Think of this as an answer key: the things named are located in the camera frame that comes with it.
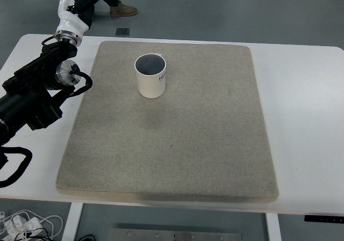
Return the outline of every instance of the black robotic arm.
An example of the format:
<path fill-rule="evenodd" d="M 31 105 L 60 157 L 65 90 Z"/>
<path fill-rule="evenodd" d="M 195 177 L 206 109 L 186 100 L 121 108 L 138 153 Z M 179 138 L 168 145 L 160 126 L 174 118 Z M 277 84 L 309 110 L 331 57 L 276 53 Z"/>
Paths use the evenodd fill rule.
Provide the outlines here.
<path fill-rule="evenodd" d="M 66 99 L 79 95 L 92 86 L 91 78 L 80 72 L 77 64 L 69 60 L 76 56 L 83 33 L 91 24 L 92 16 L 85 12 L 99 0 L 60 0 L 60 24 L 56 33 L 42 43 L 40 56 L 23 66 L 2 87 L 6 95 L 0 98 L 0 169 L 8 161 L 5 154 L 24 154 L 25 159 L 0 187 L 13 184 L 28 167 L 32 154 L 24 148 L 3 147 L 27 124 L 32 130 L 46 128 L 62 117 L 60 106 Z M 50 39 L 57 42 L 46 44 Z M 81 77 L 84 87 L 75 91 Z M 51 96 L 48 90 L 59 90 Z"/>

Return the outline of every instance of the gray felt mat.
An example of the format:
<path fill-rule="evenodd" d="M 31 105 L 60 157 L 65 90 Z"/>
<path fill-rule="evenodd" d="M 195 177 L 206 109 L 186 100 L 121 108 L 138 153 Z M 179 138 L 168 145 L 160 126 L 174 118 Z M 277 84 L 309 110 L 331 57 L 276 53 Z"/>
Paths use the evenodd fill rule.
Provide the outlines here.
<path fill-rule="evenodd" d="M 134 62 L 167 61 L 143 97 Z M 59 192 L 125 200 L 270 202 L 278 188 L 248 47 L 103 42 L 61 162 Z"/>

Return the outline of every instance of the paper cup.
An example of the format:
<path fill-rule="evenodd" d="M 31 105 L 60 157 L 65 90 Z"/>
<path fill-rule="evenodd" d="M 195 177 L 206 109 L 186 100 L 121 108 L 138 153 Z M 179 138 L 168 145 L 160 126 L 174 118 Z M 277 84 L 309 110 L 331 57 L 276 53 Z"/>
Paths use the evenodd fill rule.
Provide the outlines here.
<path fill-rule="evenodd" d="M 166 61 L 161 54 L 148 53 L 135 61 L 139 92 L 147 98 L 157 98 L 165 92 Z"/>

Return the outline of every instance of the brown shoe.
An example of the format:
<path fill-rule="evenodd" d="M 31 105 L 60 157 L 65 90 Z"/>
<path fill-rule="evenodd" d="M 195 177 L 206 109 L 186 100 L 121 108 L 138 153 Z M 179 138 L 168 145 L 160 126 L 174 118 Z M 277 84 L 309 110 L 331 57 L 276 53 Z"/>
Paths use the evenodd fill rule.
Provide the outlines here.
<path fill-rule="evenodd" d="M 137 8 L 133 6 L 124 5 L 121 1 L 118 6 L 110 7 L 110 16 L 112 17 L 131 17 L 138 13 Z"/>

